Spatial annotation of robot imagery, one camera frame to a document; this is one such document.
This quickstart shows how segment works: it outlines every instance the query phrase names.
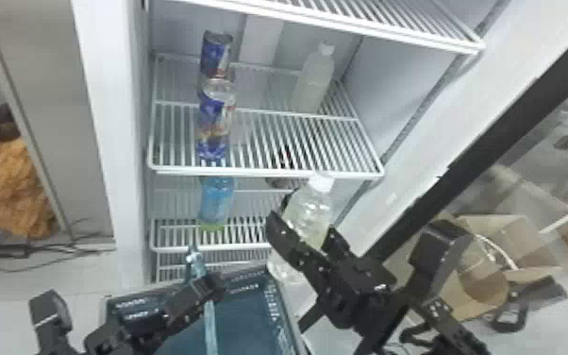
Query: wall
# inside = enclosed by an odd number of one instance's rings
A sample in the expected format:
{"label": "wall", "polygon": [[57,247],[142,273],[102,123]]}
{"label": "wall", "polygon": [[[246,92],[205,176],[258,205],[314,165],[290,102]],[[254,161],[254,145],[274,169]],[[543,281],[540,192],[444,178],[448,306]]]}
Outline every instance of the wall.
{"label": "wall", "polygon": [[0,0],[0,57],[65,219],[111,234],[69,1]]}

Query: plastic bottle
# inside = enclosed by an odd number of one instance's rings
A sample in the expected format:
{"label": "plastic bottle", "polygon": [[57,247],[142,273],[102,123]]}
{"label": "plastic bottle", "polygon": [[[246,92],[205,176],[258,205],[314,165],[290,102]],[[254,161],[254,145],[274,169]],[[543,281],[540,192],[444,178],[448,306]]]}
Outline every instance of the plastic bottle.
{"label": "plastic bottle", "polygon": [[334,45],[321,42],[318,50],[306,59],[302,74],[292,92],[293,110],[317,113],[335,71],[335,61],[331,57],[334,51]]}
{"label": "plastic bottle", "polygon": [[[332,202],[328,193],[334,179],[324,176],[311,177],[309,183],[291,196],[282,219],[297,232],[302,241],[321,249],[332,220]],[[276,251],[272,251],[266,263],[274,278],[288,284],[304,282],[304,275],[293,269]]]}
{"label": "plastic bottle", "polygon": [[202,177],[200,184],[200,228],[205,231],[220,230],[231,212],[236,181],[233,177]]}

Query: white bottle cap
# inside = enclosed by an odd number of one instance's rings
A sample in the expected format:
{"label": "white bottle cap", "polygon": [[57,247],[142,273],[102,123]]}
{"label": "white bottle cap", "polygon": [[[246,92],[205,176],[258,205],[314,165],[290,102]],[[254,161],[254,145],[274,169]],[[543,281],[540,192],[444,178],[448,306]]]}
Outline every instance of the white bottle cap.
{"label": "white bottle cap", "polygon": [[332,189],[332,184],[335,179],[332,177],[327,177],[325,175],[315,175],[309,179],[309,186],[320,193],[327,194]]}
{"label": "white bottle cap", "polygon": [[335,53],[335,46],[322,41],[319,43],[319,53],[321,53],[322,56],[330,57],[333,53]]}

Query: floor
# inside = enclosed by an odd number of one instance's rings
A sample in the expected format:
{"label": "floor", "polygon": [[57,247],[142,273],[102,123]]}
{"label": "floor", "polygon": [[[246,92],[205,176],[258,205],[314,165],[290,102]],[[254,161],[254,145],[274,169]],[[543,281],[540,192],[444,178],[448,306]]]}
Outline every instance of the floor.
{"label": "floor", "polygon": [[[60,257],[60,254],[40,253],[28,260],[0,261],[0,266],[19,268]],[[27,302],[49,289],[57,290],[67,302],[73,318],[70,342],[77,349],[83,349],[84,337],[99,325],[102,297],[119,288],[115,253],[83,257],[22,273],[0,272],[0,354],[37,353]]]}

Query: soda can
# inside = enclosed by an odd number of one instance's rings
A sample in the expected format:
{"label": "soda can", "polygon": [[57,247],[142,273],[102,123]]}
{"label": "soda can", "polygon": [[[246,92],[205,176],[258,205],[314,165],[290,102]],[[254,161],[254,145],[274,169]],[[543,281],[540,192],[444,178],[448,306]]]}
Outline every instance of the soda can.
{"label": "soda can", "polygon": [[226,79],[209,79],[199,97],[196,154],[199,159],[219,161],[229,149],[236,109],[235,86]]}
{"label": "soda can", "polygon": [[233,36],[228,33],[205,31],[200,51],[200,74],[198,88],[202,89],[206,79],[226,77]]}

